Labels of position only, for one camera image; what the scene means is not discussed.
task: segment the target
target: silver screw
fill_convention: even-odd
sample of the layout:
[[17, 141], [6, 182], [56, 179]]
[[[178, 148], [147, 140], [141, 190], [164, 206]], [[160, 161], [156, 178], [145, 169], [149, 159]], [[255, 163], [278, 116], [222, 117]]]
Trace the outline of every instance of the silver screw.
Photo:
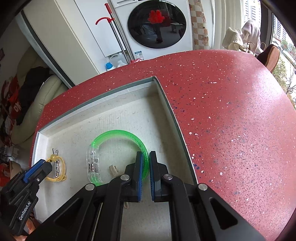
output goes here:
[[173, 179], [173, 175], [172, 174], [164, 174], [163, 178], [166, 180], [172, 180]]
[[85, 186], [85, 189], [86, 189], [87, 191], [92, 191], [92, 190], [94, 189], [94, 184], [92, 184], [92, 183], [87, 184], [87, 185]]
[[205, 191], [205, 190], [207, 190], [207, 185], [204, 184], [204, 183], [201, 183], [201, 184], [198, 185], [198, 188], [199, 188], [200, 190], [202, 190], [202, 191]]
[[121, 175], [120, 179], [123, 181], [127, 181], [129, 179], [129, 175], [123, 174], [123, 175]]

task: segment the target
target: blue bottle cap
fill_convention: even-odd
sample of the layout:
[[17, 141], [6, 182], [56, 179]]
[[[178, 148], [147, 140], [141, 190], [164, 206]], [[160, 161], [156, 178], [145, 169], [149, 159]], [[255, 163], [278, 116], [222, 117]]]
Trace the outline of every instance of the blue bottle cap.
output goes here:
[[112, 68], [113, 67], [113, 65], [110, 63], [110, 62], [108, 62], [107, 64], [106, 64], [106, 69], [110, 69], [110, 68]]

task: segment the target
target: washing machine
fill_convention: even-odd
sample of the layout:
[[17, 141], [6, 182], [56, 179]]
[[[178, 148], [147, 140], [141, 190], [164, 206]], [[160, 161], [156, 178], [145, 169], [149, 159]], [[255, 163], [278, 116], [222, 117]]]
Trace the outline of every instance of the washing machine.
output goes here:
[[111, 0], [135, 59], [192, 50], [188, 0]]

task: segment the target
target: sofa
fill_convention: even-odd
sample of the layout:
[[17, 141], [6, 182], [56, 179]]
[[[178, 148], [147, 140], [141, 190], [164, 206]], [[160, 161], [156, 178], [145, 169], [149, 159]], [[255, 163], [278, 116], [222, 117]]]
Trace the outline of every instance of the sofa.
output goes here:
[[[24, 84], [28, 71], [38, 66], [48, 67], [35, 50], [29, 47], [17, 66], [17, 79], [20, 87]], [[58, 76], [53, 72], [52, 74], [41, 86], [34, 102], [26, 112], [23, 122], [19, 126], [16, 124], [13, 126], [11, 141], [14, 145], [18, 145], [25, 150], [30, 150], [32, 146], [33, 135], [44, 106], [68, 90]]]

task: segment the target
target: red table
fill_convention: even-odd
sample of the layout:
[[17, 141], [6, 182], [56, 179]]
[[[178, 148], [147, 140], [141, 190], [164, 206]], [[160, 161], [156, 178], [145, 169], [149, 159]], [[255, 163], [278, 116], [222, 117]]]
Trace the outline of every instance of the red table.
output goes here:
[[150, 76], [173, 108], [198, 182], [275, 240], [296, 207], [296, 113], [251, 54], [190, 51], [106, 72], [47, 104], [36, 131], [95, 96]]

